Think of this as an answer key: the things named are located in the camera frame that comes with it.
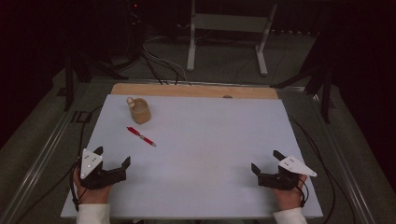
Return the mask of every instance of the pen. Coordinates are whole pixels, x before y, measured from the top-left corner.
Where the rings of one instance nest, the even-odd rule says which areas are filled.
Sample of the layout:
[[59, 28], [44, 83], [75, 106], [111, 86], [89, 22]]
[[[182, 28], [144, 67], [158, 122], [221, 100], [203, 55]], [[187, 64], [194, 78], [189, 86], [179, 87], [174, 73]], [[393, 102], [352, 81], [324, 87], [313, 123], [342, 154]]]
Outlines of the pen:
[[143, 141], [149, 143], [150, 145], [156, 147], [157, 145], [155, 145], [155, 143], [153, 143], [151, 140], [149, 140], [147, 137], [143, 136], [142, 134], [140, 134], [140, 132], [138, 132], [135, 128], [133, 127], [126, 127], [128, 129], [129, 132], [136, 134], [137, 136], [139, 136], [141, 139], [143, 139]]

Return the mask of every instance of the sleeve cuff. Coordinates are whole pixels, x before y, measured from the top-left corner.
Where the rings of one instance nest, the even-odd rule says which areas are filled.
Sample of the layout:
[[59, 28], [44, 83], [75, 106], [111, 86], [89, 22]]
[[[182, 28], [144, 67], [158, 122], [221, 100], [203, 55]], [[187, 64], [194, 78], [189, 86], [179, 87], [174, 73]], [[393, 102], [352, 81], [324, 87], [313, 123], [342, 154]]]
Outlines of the sleeve cuff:
[[77, 224], [110, 224], [110, 204], [85, 203], [78, 206]]
[[306, 224], [306, 219], [303, 216], [303, 209], [301, 207], [293, 208], [281, 212], [274, 213], [274, 218], [277, 224]]

